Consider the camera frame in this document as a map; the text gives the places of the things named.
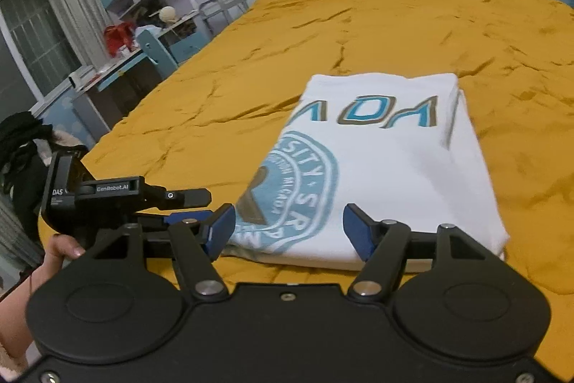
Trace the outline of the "person's left hand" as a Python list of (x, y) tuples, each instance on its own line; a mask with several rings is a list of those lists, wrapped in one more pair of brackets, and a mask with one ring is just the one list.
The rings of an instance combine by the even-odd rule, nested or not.
[(59, 273), (64, 261), (74, 261), (85, 254), (85, 251), (85, 248), (71, 236), (52, 235), (45, 249), (42, 265), (36, 268), (29, 277), (29, 293), (33, 294), (42, 284)]

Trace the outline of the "left forearm fuzzy sleeve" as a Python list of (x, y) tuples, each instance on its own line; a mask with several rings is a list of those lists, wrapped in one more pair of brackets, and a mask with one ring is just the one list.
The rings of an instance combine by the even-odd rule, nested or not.
[(26, 323), (26, 306), (44, 279), (37, 269), (1, 300), (1, 376), (17, 378), (28, 367), (26, 352), (34, 342)]

